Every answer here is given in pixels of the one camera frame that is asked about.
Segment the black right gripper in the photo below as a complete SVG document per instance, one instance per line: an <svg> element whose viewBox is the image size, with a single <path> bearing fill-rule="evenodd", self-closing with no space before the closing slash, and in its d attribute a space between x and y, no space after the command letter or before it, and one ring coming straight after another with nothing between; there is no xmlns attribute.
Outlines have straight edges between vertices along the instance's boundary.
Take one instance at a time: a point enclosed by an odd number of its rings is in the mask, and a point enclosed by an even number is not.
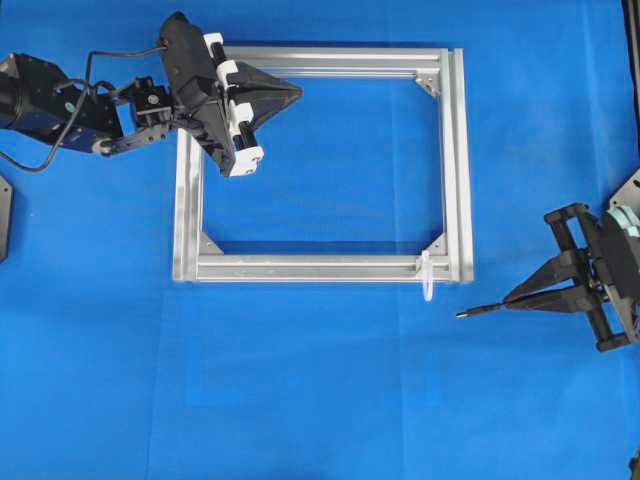
<svg viewBox="0 0 640 480"><path fill-rule="evenodd" d="M546 261L504 299L511 310L583 313L596 348L614 350L639 342L639 300L622 298L603 258L602 218L582 203L545 215L560 253ZM545 290L564 281L571 287Z"/></svg>

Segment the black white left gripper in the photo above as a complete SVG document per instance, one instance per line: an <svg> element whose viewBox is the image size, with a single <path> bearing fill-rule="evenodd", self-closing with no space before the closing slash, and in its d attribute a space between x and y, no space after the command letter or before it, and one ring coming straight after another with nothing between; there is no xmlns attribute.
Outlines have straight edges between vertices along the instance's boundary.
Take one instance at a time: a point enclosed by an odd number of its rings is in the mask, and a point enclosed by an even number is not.
<svg viewBox="0 0 640 480"><path fill-rule="evenodd" d="M303 89L245 62L226 57L223 37L207 44L220 99L188 112L199 124L194 134L225 177L255 173L264 151L253 131L303 95Z"/></svg>

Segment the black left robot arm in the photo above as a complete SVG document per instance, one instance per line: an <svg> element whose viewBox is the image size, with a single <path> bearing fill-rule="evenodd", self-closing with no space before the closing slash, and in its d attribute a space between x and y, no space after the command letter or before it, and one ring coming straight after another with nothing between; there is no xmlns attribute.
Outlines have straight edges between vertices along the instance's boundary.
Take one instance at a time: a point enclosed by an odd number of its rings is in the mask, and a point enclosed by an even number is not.
<svg viewBox="0 0 640 480"><path fill-rule="evenodd" d="M142 57L161 56L167 86L138 77L117 88L89 75L68 77L57 65L12 53L1 62L1 127L50 146L37 166L48 168L59 149L105 157L163 140L182 129L224 177L250 175L264 157L255 132L303 94L300 87L245 62L231 60L221 35L206 42L186 25L165 30Z"/></svg>

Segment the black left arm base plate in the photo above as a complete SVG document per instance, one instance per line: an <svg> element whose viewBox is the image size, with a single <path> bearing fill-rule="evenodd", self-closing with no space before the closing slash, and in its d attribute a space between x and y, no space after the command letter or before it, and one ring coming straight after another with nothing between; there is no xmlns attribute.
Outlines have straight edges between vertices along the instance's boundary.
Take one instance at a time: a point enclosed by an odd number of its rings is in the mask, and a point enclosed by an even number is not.
<svg viewBox="0 0 640 480"><path fill-rule="evenodd" d="M13 187L0 176L0 262L8 255L13 201Z"/></svg>

